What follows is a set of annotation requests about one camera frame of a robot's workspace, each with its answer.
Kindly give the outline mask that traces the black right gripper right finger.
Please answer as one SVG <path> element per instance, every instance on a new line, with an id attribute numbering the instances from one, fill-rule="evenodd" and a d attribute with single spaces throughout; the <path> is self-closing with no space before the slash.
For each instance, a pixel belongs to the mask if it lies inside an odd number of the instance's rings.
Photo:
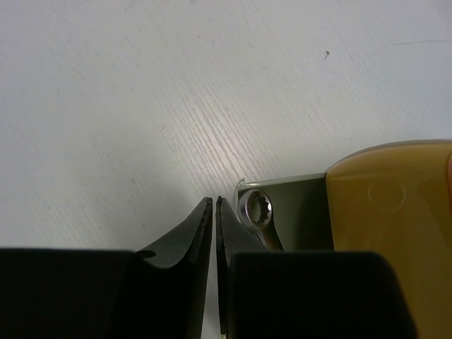
<path id="1" fill-rule="evenodd" d="M 416 338 L 390 264 L 368 251 L 271 251 L 216 203 L 220 331 L 227 338 Z"/>

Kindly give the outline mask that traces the silver combination wrench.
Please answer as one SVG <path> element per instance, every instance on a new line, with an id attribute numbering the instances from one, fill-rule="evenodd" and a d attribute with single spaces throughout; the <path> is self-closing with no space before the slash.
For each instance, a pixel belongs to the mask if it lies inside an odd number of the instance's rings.
<path id="1" fill-rule="evenodd" d="M 259 189 L 245 191 L 237 203 L 237 213 L 248 231 L 270 250 L 282 251 L 283 246 L 275 228 L 273 204 Z"/>

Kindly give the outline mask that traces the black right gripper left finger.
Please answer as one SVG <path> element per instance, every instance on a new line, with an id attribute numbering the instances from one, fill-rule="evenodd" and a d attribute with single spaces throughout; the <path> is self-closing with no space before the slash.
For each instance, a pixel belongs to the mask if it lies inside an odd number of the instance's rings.
<path id="1" fill-rule="evenodd" d="M 1 250 L 2 338 L 200 338 L 213 227 L 204 198 L 139 251 Z"/>

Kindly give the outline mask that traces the orange top drawer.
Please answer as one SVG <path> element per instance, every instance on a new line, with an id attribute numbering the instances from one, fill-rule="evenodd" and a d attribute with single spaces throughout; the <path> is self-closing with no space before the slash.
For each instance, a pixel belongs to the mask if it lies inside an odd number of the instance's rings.
<path id="1" fill-rule="evenodd" d="M 447 185 L 448 185 L 448 193 L 450 196 L 450 200 L 452 199 L 452 154 L 450 154 L 448 162 L 447 162 Z"/>

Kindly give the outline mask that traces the grey bottom drawer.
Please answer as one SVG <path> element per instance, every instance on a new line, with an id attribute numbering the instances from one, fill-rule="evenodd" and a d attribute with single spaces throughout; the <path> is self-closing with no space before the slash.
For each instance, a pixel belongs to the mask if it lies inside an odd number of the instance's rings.
<path id="1" fill-rule="evenodd" d="M 250 189 L 262 190 L 269 196 L 283 251 L 333 249 L 324 173 L 260 182 L 246 182 L 241 179 L 234 189 L 237 217 L 238 200 Z"/>

